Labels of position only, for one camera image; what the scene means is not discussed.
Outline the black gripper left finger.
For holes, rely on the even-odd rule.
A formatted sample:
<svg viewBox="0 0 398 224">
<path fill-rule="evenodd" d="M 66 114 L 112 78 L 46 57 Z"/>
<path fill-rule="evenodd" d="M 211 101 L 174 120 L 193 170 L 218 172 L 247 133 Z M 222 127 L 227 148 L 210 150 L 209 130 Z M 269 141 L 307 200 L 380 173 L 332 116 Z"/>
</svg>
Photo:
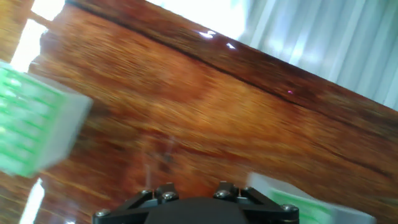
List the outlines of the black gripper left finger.
<svg viewBox="0 0 398 224">
<path fill-rule="evenodd" d="M 149 212 L 158 205 L 179 199 L 174 183 L 160 185 L 155 190 L 141 190 L 114 210 L 98 210 L 92 224 L 144 223 Z"/>
</svg>

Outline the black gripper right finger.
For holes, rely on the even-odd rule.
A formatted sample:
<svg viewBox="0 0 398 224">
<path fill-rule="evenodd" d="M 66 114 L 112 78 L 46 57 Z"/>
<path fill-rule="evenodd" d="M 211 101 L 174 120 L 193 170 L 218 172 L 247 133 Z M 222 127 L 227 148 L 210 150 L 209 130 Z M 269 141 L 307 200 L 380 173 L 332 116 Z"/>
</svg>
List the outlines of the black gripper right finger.
<svg viewBox="0 0 398 224">
<path fill-rule="evenodd" d="M 231 182 L 221 181 L 213 198 L 235 203 L 249 223 L 300 223 L 298 207 L 278 204 L 253 187 L 238 188 Z"/>
</svg>

